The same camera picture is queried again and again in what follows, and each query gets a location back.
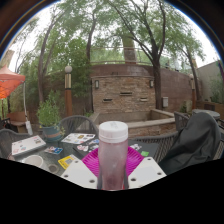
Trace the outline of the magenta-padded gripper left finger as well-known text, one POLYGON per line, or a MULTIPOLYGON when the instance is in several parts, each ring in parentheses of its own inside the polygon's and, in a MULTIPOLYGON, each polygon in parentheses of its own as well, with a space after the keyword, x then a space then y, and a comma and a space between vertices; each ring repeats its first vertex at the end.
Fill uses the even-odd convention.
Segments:
POLYGON ((77 157, 74 157, 61 177, 80 187, 88 189, 96 189, 98 184, 98 178, 77 157))

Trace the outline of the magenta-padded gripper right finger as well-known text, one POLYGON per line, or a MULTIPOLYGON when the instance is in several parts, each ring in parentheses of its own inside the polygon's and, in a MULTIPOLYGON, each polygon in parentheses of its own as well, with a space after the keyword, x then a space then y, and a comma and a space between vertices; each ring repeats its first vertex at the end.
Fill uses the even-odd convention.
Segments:
POLYGON ((152 157, 143 157, 135 149, 128 148, 125 189, 140 188, 165 176, 164 171, 152 157))

